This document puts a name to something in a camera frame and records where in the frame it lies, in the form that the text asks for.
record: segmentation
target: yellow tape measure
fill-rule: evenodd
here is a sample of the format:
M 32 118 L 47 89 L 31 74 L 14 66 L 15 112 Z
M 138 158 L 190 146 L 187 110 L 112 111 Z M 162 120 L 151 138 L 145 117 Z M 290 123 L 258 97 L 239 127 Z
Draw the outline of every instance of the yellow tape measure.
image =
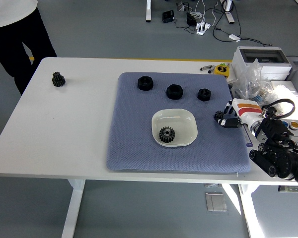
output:
M 229 66 L 226 65 L 218 65 L 214 69 L 214 74 L 223 75 L 226 78 L 229 76 Z

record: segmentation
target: white container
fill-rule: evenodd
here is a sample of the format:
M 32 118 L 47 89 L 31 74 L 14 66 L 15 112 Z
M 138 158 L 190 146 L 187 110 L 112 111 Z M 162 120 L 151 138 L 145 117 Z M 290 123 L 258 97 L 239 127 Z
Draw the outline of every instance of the white container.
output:
M 165 109 L 156 112 L 151 120 L 152 135 L 156 142 L 166 147 L 186 146 L 191 144 L 198 136 L 195 118 L 185 109 Z M 175 137 L 170 143 L 160 140 L 159 132 L 163 127 L 174 129 Z
M 255 59 L 258 59 L 259 64 L 263 67 L 261 70 L 262 80 L 285 80 L 292 68 L 279 47 L 239 46 L 232 61 L 232 67 L 237 79 L 240 79 L 242 73 L 247 71 Z

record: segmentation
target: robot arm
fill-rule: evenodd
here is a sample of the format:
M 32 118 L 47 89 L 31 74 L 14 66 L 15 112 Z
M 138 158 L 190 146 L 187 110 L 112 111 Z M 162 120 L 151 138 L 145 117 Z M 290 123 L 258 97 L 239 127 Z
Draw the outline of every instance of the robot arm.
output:
M 234 111 L 236 118 L 224 119 L 225 114 L 232 114 Z M 214 119 L 225 128 L 237 128 L 242 124 L 247 124 L 249 130 L 255 135 L 254 129 L 263 120 L 262 113 L 257 102 L 234 98 L 227 103 L 224 112 L 217 111 L 215 113 Z
M 284 115 L 276 115 L 273 105 L 287 102 L 293 105 L 292 110 Z M 251 100 L 233 99 L 229 101 L 224 112 L 217 111 L 214 119 L 225 128 L 237 128 L 246 124 L 256 139 L 261 142 L 257 150 L 251 150 L 250 159 L 271 177 L 298 182 L 298 150 L 291 140 L 293 134 L 282 123 L 281 118 L 288 117 L 295 110 L 293 101 L 277 100 L 269 105 L 259 105 Z M 235 118 L 224 119 L 225 114 Z

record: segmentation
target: black hex nut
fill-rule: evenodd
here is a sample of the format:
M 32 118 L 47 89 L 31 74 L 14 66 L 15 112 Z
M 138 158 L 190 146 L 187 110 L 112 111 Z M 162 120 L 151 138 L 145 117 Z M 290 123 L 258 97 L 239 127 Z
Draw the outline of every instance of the black hex nut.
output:
M 167 97 L 173 100 L 178 100 L 183 95 L 183 89 L 180 85 L 177 84 L 171 84 L 169 87 L 167 87 Z
M 205 102 L 205 101 L 208 101 L 210 98 L 211 98 L 211 91 L 209 89 L 202 88 L 199 90 L 198 99 Z
M 151 77 L 142 76 L 138 79 L 138 88 L 143 91 L 149 91 L 153 88 L 153 80 Z

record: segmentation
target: black device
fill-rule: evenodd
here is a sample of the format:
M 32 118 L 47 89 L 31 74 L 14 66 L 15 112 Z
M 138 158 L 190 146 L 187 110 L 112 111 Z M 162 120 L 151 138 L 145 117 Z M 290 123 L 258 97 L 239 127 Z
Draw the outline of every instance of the black device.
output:
M 197 26 L 196 19 L 188 12 L 187 12 L 187 24 L 189 26 Z
M 257 150 L 251 150 L 249 158 L 270 177 L 298 182 L 298 150 L 287 151 L 278 147 L 260 144 Z
M 171 10 L 171 11 L 165 11 L 162 14 L 162 21 L 164 23 L 172 22 L 173 20 L 174 20 L 174 12 L 173 12 L 173 10 Z

